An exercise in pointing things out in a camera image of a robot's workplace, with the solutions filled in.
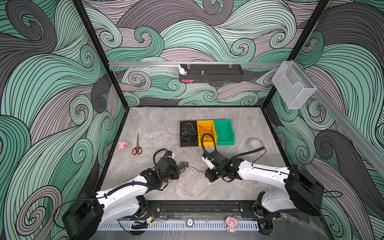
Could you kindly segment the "black wall shelf tray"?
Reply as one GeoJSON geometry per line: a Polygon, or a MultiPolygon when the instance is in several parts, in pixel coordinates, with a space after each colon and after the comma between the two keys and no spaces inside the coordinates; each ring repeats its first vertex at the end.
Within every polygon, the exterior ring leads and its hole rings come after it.
{"type": "Polygon", "coordinates": [[[188,72],[179,74],[179,81],[194,80],[193,83],[208,83],[219,87],[224,83],[240,83],[244,77],[241,65],[181,65],[188,72]]]}

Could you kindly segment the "pink doll figurine front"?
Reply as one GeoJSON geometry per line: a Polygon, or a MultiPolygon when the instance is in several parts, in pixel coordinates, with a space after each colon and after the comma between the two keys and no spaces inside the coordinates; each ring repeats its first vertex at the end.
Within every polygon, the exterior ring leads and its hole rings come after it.
{"type": "Polygon", "coordinates": [[[228,216],[225,220],[225,224],[227,226],[227,232],[228,233],[236,233],[236,228],[238,226],[238,222],[234,217],[228,216]]]}

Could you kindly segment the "white rabbit figurine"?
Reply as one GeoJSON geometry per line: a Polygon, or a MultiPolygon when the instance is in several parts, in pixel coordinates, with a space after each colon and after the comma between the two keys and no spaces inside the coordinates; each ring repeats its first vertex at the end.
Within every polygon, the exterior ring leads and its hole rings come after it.
{"type": "Polygon", "coordinates": [[[178,65],[179,74],[180,75],[186,75],[188,72],[183,68],[181,65],[178,65]]]}

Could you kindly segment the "aluminium wall rail back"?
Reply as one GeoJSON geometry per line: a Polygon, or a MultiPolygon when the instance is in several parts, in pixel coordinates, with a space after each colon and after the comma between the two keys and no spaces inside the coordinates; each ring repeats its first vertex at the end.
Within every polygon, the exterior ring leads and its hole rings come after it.
{"type": "Polygon", "coordinates": [[[282,62],[154,62],[154,61],[122,61],[108,62],[111,68],[176,68],[179,65],[241,65],[242,68],[278,68],[282,62]]]}

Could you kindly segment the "clear acrylic wall box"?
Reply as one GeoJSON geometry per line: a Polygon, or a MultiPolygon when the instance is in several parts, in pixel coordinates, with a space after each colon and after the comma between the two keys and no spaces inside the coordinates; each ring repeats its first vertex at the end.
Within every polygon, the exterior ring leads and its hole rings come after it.
{"type": "Polygon", "coordinates": [[[300,109],[317,90],[304,67],[295,61],[282,62],[272,82],[290,110],[300,109]]]}

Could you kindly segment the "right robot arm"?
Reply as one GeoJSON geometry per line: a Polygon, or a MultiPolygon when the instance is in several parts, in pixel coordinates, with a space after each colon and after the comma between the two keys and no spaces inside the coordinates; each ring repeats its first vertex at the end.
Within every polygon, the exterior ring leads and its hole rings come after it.
{"type": "Polygon", "coordinates": [[[243,160],[244,153],[227,158],[217,150],[203,152],[202,160],[208,165],[205,176],[211,183],[218,179],[227,183],[250,180],[279,188],[278,192],[271,194],[259,193],[253,204],[258,216],[270,220],[285,210],[320,216],[324,186],[305,168],[299,165],[285,168],[257,165],[243,160]]]}

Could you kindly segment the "pink toy figurine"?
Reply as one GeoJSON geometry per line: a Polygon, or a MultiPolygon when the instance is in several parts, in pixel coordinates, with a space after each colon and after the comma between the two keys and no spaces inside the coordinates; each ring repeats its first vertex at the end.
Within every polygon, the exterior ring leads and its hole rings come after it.
{"type": "Polygon", "coordinates": [[[130,143],[127,142],[127,141],[119,141],[118,142],[118,149],[119,150],[122,150],[124,148],[126,148],[130,143]]]}

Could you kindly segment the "black storage bin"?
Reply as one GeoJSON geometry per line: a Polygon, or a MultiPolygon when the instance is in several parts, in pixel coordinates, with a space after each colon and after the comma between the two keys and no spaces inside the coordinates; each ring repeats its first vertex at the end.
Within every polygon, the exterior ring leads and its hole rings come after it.
{"type": "Polygon", "coordinates": [[[180,121],[180,147],[198,147],[197,121],[180,121]]]}

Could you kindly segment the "green storage bin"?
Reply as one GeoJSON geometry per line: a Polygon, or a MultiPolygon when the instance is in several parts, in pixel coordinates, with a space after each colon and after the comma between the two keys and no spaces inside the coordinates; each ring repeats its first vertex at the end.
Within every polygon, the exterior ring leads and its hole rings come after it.
{"type": "Polygon", "coordinates": [[[230,120],[214,120],[218,146],[235,145],[235,132],[230,120]]]}

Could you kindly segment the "aluminium wall rail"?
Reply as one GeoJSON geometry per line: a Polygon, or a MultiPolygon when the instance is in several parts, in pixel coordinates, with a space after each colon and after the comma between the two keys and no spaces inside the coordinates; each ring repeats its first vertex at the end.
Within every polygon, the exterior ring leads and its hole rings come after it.
{"type": "Polygon", "coordinates": [[[380,133],[384,132],[384,125],[379,124],[379,116],[384,115],[384,90],[374,90],[376,95],[363,94],[363,83],[360,81],[356,86],[349,80],[339,83],[338,78],[319,67],[304,69],[302,65],[297,65],[309,82],[317,86],[315,97],[383,176],[384,139],[380,138],[380,133]]]}
{"type": "Polygon", "coordinates": [[[111,68],[176,68],[179,65],[241,65],[242,68],[278,68],[282,62],[154,62],[154,61],[122,61],[108,62],[111,68]]]}

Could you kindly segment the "yellow storage bin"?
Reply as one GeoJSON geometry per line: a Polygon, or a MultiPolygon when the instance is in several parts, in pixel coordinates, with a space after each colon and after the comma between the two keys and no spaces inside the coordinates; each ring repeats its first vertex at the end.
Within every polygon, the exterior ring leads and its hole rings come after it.
{"type": "Polygon", "coordinates": [[[202,136],[204,134],[210,134],[214,138],[215,142],[217,142],[217,133],[216,133],[214,121],[213,120],[197,121],[197,126],[198,126],[199,147],[202,146],[201,140],[203,140],[205,147],[213,146],[214,141],[210,136],[204,136],[203,138],[202,136]]]}

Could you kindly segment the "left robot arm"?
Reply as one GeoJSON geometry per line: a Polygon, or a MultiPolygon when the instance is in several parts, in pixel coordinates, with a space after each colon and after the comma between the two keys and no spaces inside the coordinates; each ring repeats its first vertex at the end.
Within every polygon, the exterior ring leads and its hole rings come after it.
{"type": "Polygon", "coordinates": [[[88,240],[101,227],[123,217],[141,217],[146,214],[145,194],[162,191],[170,180],[180,177],[175,154],[167,149],[156,153],[164,155],[154,161],[154,167],[142,171],[131,181],[106,191],[84,191],[76,200],[64,203],[67,211],[62,216],[64,229],[70,240],[88,240]]]}

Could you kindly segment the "aluminium wall rail right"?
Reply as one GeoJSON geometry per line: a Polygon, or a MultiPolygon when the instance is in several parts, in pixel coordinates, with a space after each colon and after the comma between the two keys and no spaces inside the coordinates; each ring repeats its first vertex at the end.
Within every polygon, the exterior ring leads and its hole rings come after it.
{"type": "Polygon", "coordinates": [[[380,133],[384,132],[384,125],[379,124],[379,116],[384,115],[384,90],[374,90],[376,95],[363,94],[363,83],[360,81],[356,86],[349,80],[339,83],[338,78],[319,67],[304,69],[302,65],[297,65],[309,82],[317,86],[315,97],[383,176],[384,139],[380,138],[380,133]]]}

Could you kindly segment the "red handled scissors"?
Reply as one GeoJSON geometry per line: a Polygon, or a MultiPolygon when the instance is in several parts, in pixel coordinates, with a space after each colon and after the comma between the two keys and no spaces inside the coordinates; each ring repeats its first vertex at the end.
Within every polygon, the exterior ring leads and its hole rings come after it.
{"type": "Polygon", "coordinates": [[[136,156],[136,155],[141,155],[142,152],[143,152],[143,149],[140,147],[140,134],[138,133],[136,146],[133,148],[132,154],[136,156]]]}

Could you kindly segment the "round badge button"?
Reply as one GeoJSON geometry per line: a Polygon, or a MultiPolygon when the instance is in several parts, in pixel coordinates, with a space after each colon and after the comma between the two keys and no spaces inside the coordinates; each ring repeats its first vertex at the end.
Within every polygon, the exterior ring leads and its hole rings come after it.
{"type": "Polygon", "coordinates": [[[192,228],[194,226],[194,220],[192,218],[188,218],[186,220],[186,225],[188,228],[192,228]]]}

